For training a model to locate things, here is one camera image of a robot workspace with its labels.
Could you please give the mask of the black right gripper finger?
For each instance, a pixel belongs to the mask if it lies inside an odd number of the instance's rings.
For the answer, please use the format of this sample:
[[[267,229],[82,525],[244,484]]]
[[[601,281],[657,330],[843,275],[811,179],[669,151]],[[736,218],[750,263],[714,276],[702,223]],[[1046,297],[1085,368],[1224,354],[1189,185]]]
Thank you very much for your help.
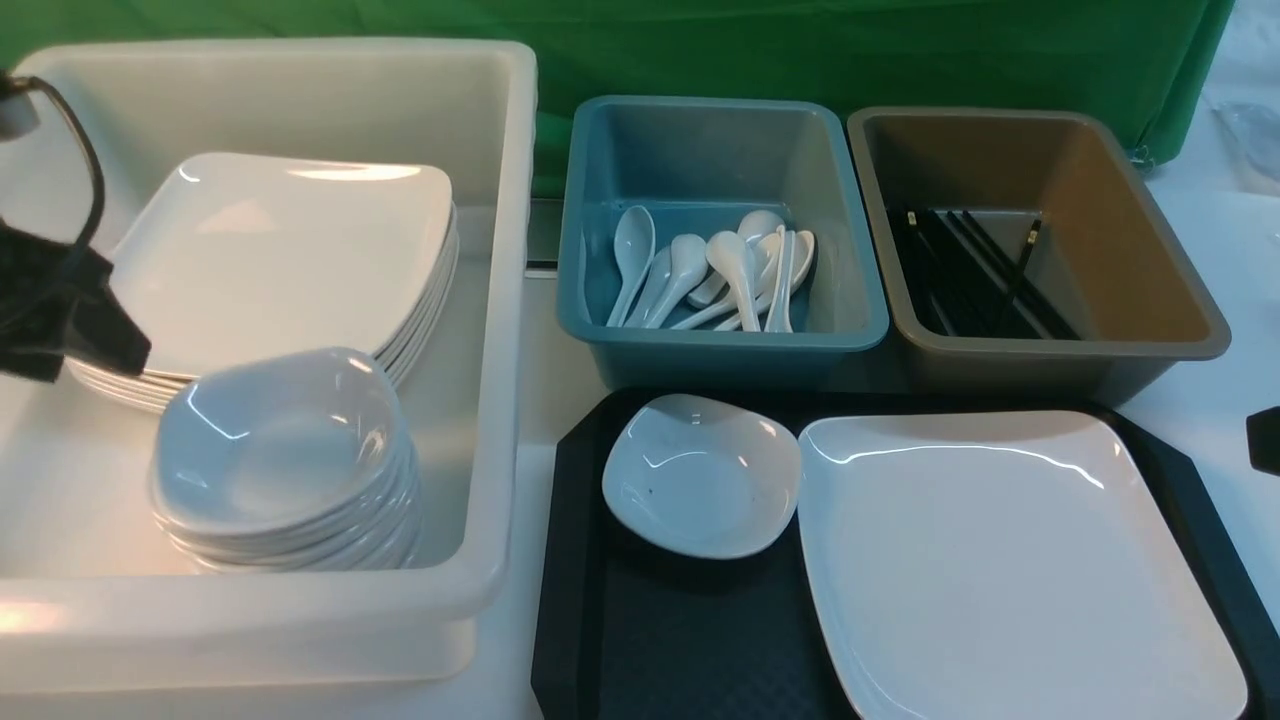
[[[1261,473],[1280,475],[1280,407],[1252,413],[1245,419],[1251,465]]]

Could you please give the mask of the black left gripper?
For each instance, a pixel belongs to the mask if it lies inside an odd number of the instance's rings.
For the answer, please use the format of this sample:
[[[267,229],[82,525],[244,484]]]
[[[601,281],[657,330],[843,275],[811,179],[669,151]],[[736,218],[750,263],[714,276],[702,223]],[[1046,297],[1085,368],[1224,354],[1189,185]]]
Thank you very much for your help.
[[[72,250],[70,243],[3,223],[3,374],[52,383],[64,355],[141,375],[152,345],[119,300],[114,295],[73,300],[79,290],[106,286],[113,264],[87,249],[68,270],[61,264]],[[64,328],[61,355],[56,346]]]

